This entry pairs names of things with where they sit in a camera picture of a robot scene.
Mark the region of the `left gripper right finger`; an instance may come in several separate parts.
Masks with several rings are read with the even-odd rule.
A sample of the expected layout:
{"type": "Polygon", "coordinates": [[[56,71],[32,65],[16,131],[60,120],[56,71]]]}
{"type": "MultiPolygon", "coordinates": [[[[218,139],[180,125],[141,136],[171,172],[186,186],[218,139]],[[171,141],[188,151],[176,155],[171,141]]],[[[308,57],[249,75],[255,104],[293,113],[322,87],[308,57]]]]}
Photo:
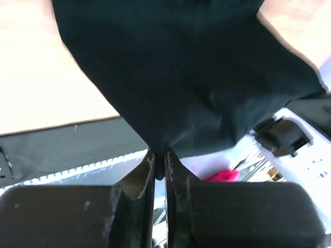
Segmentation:
{"type": "Polygon", "coordinates": [[[289,182],[203,182],[165,155],[168,247],[323,247],[306,191],[289,182]]]}

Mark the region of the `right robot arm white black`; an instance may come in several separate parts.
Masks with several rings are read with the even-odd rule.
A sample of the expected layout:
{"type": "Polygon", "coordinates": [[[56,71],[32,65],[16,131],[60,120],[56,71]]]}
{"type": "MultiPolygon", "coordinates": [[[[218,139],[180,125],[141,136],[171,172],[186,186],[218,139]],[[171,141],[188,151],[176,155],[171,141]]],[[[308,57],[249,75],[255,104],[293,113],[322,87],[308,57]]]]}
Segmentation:
{"type": "Polygon", "coordinates": [[[330,95],[296,100],[254,129],[258,146],[330,218],[330,95]]]}

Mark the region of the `black t shirt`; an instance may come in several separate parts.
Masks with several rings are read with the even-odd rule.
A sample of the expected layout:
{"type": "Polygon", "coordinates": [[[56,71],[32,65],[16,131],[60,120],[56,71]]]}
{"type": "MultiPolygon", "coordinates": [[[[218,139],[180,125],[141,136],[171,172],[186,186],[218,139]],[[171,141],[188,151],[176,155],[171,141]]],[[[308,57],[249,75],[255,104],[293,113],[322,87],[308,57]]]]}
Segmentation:
{"type": "Polygon", "coordinates": [[[326,93],[258,18],[262,1],[53,1],[61,39],[156,155],[235,146],[290,101],[326,93]]]}

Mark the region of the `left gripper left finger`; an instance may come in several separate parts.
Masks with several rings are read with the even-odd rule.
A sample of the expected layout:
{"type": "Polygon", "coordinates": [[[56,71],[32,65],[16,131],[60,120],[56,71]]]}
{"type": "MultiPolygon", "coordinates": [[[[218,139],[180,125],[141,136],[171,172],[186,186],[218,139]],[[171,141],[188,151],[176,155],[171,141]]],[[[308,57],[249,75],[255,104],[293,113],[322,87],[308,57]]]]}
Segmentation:
{"type": "Polygon", "coordinates": [[[155,155],[112,186],[35,185],[1,196],[1,247],[151,247],[155,155]]]}

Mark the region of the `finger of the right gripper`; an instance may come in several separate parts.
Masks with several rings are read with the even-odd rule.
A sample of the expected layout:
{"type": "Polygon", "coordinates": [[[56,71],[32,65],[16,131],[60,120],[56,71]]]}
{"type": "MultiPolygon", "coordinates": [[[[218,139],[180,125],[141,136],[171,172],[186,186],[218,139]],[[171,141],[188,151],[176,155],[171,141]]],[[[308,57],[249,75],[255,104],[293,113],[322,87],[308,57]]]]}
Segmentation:
{"type": "Polygon", "coordinates": [[[330,94],[293,100],[286,105],[286,108],[330,140],[330,94]]]}

